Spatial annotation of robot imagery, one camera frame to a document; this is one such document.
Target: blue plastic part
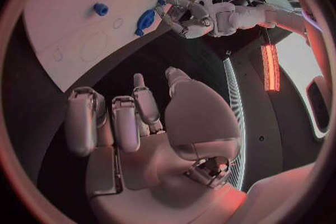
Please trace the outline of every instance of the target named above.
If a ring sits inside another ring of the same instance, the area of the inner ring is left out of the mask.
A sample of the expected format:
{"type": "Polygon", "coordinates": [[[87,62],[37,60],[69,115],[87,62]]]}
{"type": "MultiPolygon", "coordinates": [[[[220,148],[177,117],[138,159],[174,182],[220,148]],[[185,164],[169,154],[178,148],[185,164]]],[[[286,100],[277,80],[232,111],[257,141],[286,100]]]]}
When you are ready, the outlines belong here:
{"type": "Polygon", "coordinates": [[[145,11],[139,18],[137,22],[137,29],[135,34],[138,36],[143,36],[143,29],[148,28],[154,22],[155,13],[154,10],[145,11]]]}
{"type": "Polygon", "coordinates": [[[94,5],[94,10],[99,16],[105,16],[109,12],[109,7],[102,3],[96,3],[94,5]]]}
{"type": "Polygon", "coordinates": [[[166,4],[166,1],[164,0],[157,0],[157,3],[160,5],[160,6],[164,6],[166,4]]]}

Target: red light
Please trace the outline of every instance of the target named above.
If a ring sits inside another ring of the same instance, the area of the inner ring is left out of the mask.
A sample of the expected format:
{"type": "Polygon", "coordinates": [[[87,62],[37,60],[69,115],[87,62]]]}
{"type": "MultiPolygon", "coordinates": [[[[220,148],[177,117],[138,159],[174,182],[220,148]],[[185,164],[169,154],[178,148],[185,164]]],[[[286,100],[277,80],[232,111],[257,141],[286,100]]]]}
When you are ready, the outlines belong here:
{"type": "Polygon", "coordinates": [[[263,45],[264,82],[266,91],[280,91],[280,71],[277,48],[274,45],[263,45]]]}

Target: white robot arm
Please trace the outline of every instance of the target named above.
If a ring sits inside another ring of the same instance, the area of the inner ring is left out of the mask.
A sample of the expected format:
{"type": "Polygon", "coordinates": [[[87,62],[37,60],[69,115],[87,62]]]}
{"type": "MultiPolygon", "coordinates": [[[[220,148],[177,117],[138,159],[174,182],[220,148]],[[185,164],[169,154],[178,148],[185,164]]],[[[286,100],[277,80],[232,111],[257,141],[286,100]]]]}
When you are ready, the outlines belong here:
{"type": "Polygon", "coordinates": [[[232,3],[212,3],[212,0],[166,0],[175,7],[191,11],[190,20],[179,23],[156,7],[158,15],[179,35],[185,38],[198,38],[209,34],[214,37],[232,35],[237,29],[249,29],[255,25],[266,28],[275,26],[305,36],[302,16],[293,12],[275,9],[261,4],[256,7],[235,6],[232,3]]]}

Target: red led strip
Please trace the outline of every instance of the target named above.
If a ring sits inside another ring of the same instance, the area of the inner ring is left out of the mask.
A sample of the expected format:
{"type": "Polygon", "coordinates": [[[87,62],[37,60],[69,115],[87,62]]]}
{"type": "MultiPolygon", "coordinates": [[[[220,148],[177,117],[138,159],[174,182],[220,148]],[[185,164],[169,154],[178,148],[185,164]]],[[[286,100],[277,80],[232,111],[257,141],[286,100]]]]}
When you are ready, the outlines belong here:
{"type": "Polygon", "coordinates": [[[264,64],[264,84],[266,91],[280,91],[280,71],[277,48],[274,45],[261,46],[264,64]]]}

